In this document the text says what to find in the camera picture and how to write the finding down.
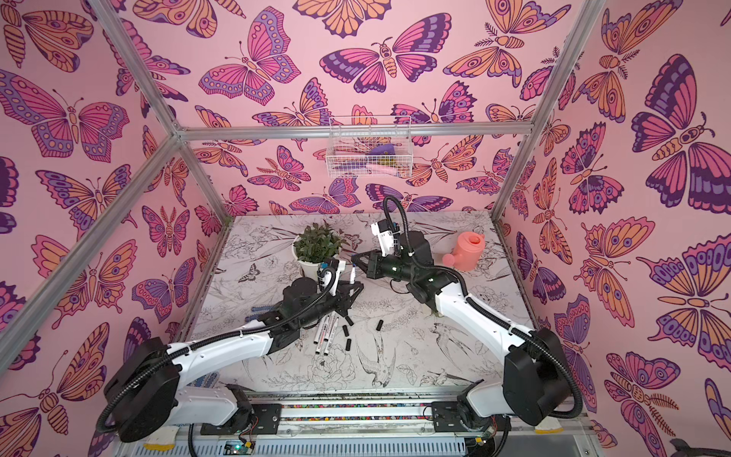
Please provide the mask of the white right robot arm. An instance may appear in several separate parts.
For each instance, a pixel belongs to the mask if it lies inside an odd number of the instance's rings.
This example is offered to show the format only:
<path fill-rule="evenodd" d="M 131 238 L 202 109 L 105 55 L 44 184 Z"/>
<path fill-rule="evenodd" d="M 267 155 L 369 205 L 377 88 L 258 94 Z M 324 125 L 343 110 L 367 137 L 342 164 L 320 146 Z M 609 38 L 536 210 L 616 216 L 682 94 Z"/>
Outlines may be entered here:
<path fill-rule="evenodd" d="M 355 253 L 351 260 L 369 279 L 404 282 L 419 303 L 461 326 L 501 362 L 501 382 L 481 381 L 463 391 L 466 422 L 512 415 L 537 426 L 547 417 L 574 419 L 583 412 L 584 398 L 558 336 L 519 325 L 469 292 L 458 270 L 435 264 L 419 232 L 400 235 L 392 248 Z"/>

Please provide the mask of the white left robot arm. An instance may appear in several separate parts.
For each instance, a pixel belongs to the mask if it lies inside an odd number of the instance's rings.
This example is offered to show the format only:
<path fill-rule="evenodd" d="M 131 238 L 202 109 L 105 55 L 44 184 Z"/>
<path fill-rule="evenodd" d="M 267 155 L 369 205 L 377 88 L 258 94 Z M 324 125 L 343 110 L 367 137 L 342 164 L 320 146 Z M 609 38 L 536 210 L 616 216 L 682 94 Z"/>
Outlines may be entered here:
<path fill-rule="evenodd" d="M 279 352 L 296 342 L 305 327 L 331 313 L 345 317 L 363 289 L 360 281 L 340 281 L 330 291 L 320 291 L 310 278 L 299 278 L 284 289 L 273 310 L 239 329 L 200 341 L 143 341 L 105 386 L 107 404 L 96 432 L 132 443 L 163 427 L 208 424 L 243 430 L 251 420 L 244 388 L 196 388 L 194 381 L 234 363 Z"/>

